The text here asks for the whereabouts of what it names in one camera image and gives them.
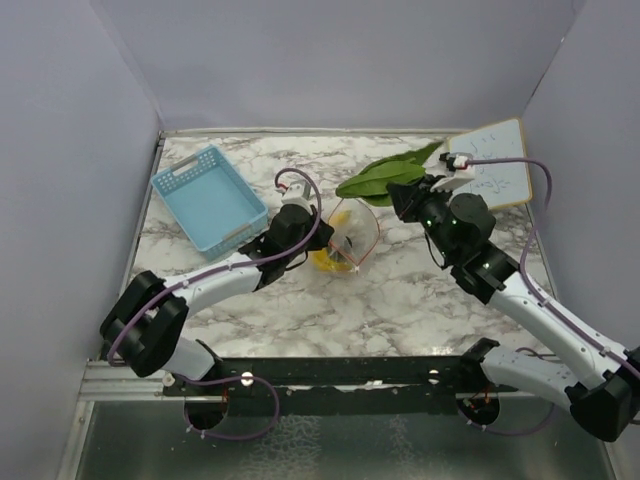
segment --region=blue plastic basket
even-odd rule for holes
[[[151,184],[208,260],[234,250],[267,226],[267,206],[214,146],[157,173]]]

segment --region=gray wall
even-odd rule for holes
[[[587,2],[524,115],[529,153],[555,181],[542,239],[560,298],[632,348],[640,345],[638,22],[638,0]],[[638,478],[640,427],[623,443]]]
[[[168,129],[521,115],[584,0],[93,0]]]
[[[0,16],[0,478],[54,478],[158,132],[86,0]]]

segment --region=white marble table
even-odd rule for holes
[[[219,146],[265,200],[279,208],[273,176],[296,166],[322,189],[328,214],[336,185],[367,163],[426,145],[426,137],[183,137],[167,139],[159,169],[210,144]],[[310,262],[263,290],[205,309],[183,335],[201,339],[221,356],[365,356],[461,354],[480,337],[510,347],[538,347],[528,332],[465,294],[433,264],[419,225],[405,225],[391,208],[374,209],[382,234],[368,271],[331,276]],[[518,258],[530,227],[524,207],[497,212],[492,240]],[[131,274],[186,273],[204,257],[153,193]],[[535,246],[528,270],[547,290]]]

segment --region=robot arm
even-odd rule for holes
[[[452,169],[456,157],[442,158]],[[531,291],[513,258],[489,241],[495,218],[479,195],[452,197],[439,188],[442,178],[426,175],[409,184],[388,186],[394,209],[404,222],[418,222],[430,250],[442,255],[456,283],[482,303],[508,315],[554,352],[564,365],[531,358],[483,339],[463,355],[477,366],[487,383],[509,385],[533,393],[568,410],[594,436],[615,440],[640,410],[640,380],[615,358],[640,366],[640,349],[629,352],[595,331],[559,302],[544,302]],[[554,312],[566,317],[573,329]],[[576,330],[597,339],[596,349]]]
[[[153,272],[137,275],[124,291],[105,321],[100,333],[108,346],[133,322],[144,306],[175,285],[153,311],[145,313],[117,346],[118,354],[139,377],[166,370],[191,380],[201,380],[209,373],[217,357],[207,345],[180,336],[185,321],[226,298],[259,290],[284,275],[289,264],[300,254],[327,246],[333,228],[319,221],[306,245],[295,249],[311,232],[317,212],[309,203],[309,184],[304,181],[289,186],[282,198],[282,208],[272,219],[269,230],[240,248],[229,258],[184,275],[158,278]],[[267,257],[281,256],[268,263]],[[246,264],[242,268],[233,265]],[[208,275],[218,270],[215,275]]]
[[[531,291],[540,287],[525,281],[518,262],[489,241],[495,218],[482,198],[452,198],[452,189],[473,178],[473,167],[456,156],[445,156],[444,161],[453,175],[426,175],[412,184],[388,186],[396,214],[423,226],[430,250],[433,244],[443,258],[442,268],[451,268],[465,292],[513,318],[565,363],[549,363],[482,339],[460,359],[462,370],[474,382],[508,385],[547,399],[568,410],[597,438],[615,440],[640,410],[640,380],[629,370],[640,368],[640,348],[627,351],[555,300],[540,301]],[[117,352],[139,377],[163,369],[193,381],[210,379],[219,359],[205,344],[180,337],[184,322],[212,304],[269,285],[298,255],[327,246],[333,229],[322,221],[301,245],[316,220],[308,184],[300,182],[287,190],[269,230],[227,260],[167,279],[142,272],[103,322],[100,332],[106,344],[118,343]],[[274,256],[274,261],[260,261]],[[245,265],[232,268],[237,263]],[[208,276],[212,269],[218,273]],[[167,291],[153,313],[134,322],[150,301]],[[583,336],[554,312],[569,319]],[[595,348],[584,335],[597,338],[603,348]]]

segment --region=small whiteboard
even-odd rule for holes
[[[452,153],[470,153],[476,160],[526,157],[519,118],[463,133],[449,139]],[[531,181],[526,163],[476,165],[476,178],[454,193],[482,195],[491,209],[519,205],[531,200]]]

